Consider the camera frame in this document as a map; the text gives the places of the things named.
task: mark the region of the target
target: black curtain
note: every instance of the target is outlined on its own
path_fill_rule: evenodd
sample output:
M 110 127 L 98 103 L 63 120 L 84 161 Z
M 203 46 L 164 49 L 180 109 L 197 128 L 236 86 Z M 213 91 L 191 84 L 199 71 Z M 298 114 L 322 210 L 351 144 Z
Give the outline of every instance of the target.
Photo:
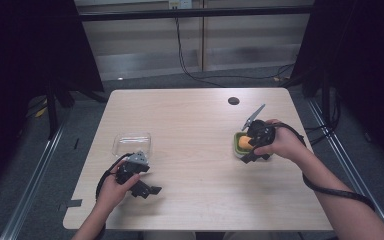
M 310 16 L 291 77 L 303 76 L 305 96 L 327 80 L 384 150 L 384 0 L 338 4 L 341 14 Z
M 72 0 L 0 1 L 0 173 L 32 97 L 48 85 L 103 91 L 82 23 L 58 18 L 66 15 L 77 15 Z

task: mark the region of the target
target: black cable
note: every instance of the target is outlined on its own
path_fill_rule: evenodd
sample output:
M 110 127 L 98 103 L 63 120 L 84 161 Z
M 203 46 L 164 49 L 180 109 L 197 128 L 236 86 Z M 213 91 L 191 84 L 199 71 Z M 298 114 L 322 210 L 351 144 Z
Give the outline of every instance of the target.
M 307 79 L 313 72 L 315 72 L 319 66 L 310 66 L 306 71 L 303 71 L 302 73 L 298 74 L 297 76 L 294 76 L 293 78 L 289 79 L 289 81 L 285 81 L 279 85 L 279 87 L 282 88 L 289 88 L 292 86 L 296 86 L 298 84 L 301 84 L 304 82 L 305 79 Z
M 334 103 L 334 108 L 333 109 L 334 110 L 333 110 L 333 113 L 332 113 L 331 123 L 330 124 L 324 124 L 324 125 L 321 125 L 321 126 L 315 127 L 315 128 L 306 128 L 306 130 L 310 130 L 310 132 L 315 131 L 317 129 L 321 129 L 321 128 L 326 128 L 327 129 L 327 133 L 324 133 L 322 136 L 320 136 L 320 137 L 318 137 L 316 139 L 310 140 L 310 144 L 312 146 L 314 146 L 315 144 L 321 142 L 326 137 L 329 137 L 335 131 L 335 129 L 337 128 L 337 126 L 339 124 L 339 119 L 341 117 L 341 102 L 340 102 L 340 97 L 339 97 L 337 91 L 335 92 L 335 103 Z
M 343 191 L 343 190 L 319 187 L 319 186 L 315 185 L 314 183 L 312 183 L 304 174 L 302 175 L 302 178 L 304 180 L 305 185 L 307 185 L 307 187 L 309 187 L 313 191 L 320 192 L 323 194 L 332 195 L 332 196 L 357 200 L 357 201 L 360 201 L 360 202 L 366 204 L 373 211 L 375 211 L 375 206 L 374 206 L 373 202 L 369 198 L 367 198 L 366 196 L 363 196 L 363 195 L 355 193 L 355 192 L 348 192 L 348 191 Z
M 96 187 L 96 193 L 95 193 L 95 199 L 98 200 L 98 197 L 99 197 L 99 193 L 101 192 L 101 188 L 102 188 L 102 185 L 104 184 L 104 181 L 105 179 L 113 174 L 111 173 L 111 170 L 121 161 L 123 160 L 123 158 L 125 157 L 128 157 L 128 156 L 131 156 L 132 154 L 131 153 L 127 153 L 127 154 L 124 154 L 123 156 L 119 157 L 114 163 L 113 165 L 111 165 L 110 168 L 108 168 L 107 171 L 104 172 L 104 174 L 102 175 L 101 179 L 99 179 L 99 183 L 98 183 L 98 186 Z
M 197 77 L 197 76 L 193 76 L 191 73 L 188 72 L 187 68 L 186 68 L 186 65 L 185 65 L 185 62 L 184 62 L 184 59 L 183 59 L 183 51 L 182 51 L 182 43 L 181 43 L 181 40 L 180 40 L 180 27 L 179 27 L 179 19 L 178 18 L 175 18 L 176 20 L 176 30 L 177 30 L 177 42 L 178 42 L 178 47 L 179 47 L 179 61 L 180 61 L 180 66 L 182 67 L 182 70 L 183 72 L 189 76 L 190 78 L 192 78 L 193 80 L 195 81 L 198 81 L 198 82 L 202 82 L 202 83 L 207 83 L 207 84 L 212 84 L 212 85 L 215 85 L 217 87 L 222 87 L 222 88 L 225 88 L 225 86 L 222 86 L 220 84 L 217 84 L 217 83 L 213 83 L 213 82 L 208 82 L 208 81 L 204 81 L 204 79 L 210 79 L 210 78 L 246 78 L 246 79 L 256 79 L 256 80 L 262 80 L 262 79 L 268 79 L 268 78 L 274 78 L 274 77 L 277 77 L 279 76 L 280 74 L 286 72 L 291 66 L 293 66 L 294 64 L 288 64 L 288 65 L 284 65 L 284 66 L 281 66 L 277 73 L 276 74 L 273 74 L 273 75 L 270 75 L 270 76 L 265 76 L 265 77 L 250 77 L 250 76 L 235 76 L 235 75 L 229 75 L 229 76 L 222 76 L 222 75 L 214 75 L 214 76 L 208 76 L 208 77 Z

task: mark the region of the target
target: wrist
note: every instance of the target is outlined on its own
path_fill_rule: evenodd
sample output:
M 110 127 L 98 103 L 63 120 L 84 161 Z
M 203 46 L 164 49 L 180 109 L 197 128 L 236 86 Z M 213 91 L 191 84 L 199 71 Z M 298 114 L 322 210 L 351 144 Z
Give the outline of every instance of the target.
M 102 216 L 109 216 L 110 213 L 113 211 L 114 208 L 109 206 L 108 204 L 102 203 L 102 202 L 96 202 L 95 207 L 93 208 L 93 211 L 96 212 L 99 215 Z
M 309 161 L 314 160 L 315 157 L 314 153 L 308 148 L 301 146 L 294 151 L 290 160 L 298 166 L 301 166 L 302 164 L 307 164 Z

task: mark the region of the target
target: clear plastic container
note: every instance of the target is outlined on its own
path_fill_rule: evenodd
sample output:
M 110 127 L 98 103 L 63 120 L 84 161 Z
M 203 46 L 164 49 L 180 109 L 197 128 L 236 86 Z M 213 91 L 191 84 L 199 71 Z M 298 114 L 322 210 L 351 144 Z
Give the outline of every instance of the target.
M 142 151 L 151 157 L 151 134 L 147 132 L 120 133 L 114 138 L 112 154 L 119 158 L 126 153 Z

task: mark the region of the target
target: finger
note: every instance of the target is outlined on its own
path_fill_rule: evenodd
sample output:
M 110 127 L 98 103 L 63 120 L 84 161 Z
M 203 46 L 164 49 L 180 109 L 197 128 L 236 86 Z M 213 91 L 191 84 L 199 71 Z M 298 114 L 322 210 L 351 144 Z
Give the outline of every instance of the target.
M 111 172 L 112 172 L 112 173 L 117 172 L 118 168 L 119 168 L 121 165 L 123 165 L 124 162 L 126 162 L 126 160 L 121 160 L 120 162 L 118 162 L 118 163 L 113 167 L 113 169 L 111 169 Z
M 267 120 L 265 122 L 268 123 L 268 124 L 281 123 L 281 121 L 279 121 L 278 119 L 269 119 L 269 120 Z
M 131 176 L 125 183 L 123 183 L 123 188 L 127 191 L 129 190 L 131 187 L 133 187 L 133 185 L 135 185 L 140 179 L 140 176 L 139 174 L 133 174 L 133 176 Z
M 259 148 L 256 148 L 254 150 L 254 154 L 257 155 L 257 156 L 261 156 L 261 155 L 264 155 L 264 154 L 268 154 L 270 153 L 270 149 L 269 149 L 269 146 L 264 146 L 264 147 L 259 147 Z

